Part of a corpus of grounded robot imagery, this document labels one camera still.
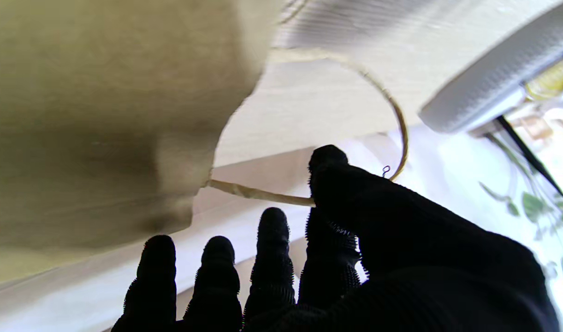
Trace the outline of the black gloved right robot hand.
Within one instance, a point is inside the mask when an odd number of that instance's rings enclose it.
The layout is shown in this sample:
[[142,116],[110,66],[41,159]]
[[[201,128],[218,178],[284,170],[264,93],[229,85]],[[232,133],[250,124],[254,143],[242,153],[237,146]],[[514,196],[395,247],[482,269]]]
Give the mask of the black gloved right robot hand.
[[246,304],[231,242],[206,244],[176,318],[175,246],[150,238],[114,332],[559,332],[532,251],[420,194],[351,166],[334,145],[309,160],[315,207],[293,288],[289,226],[267,208]]

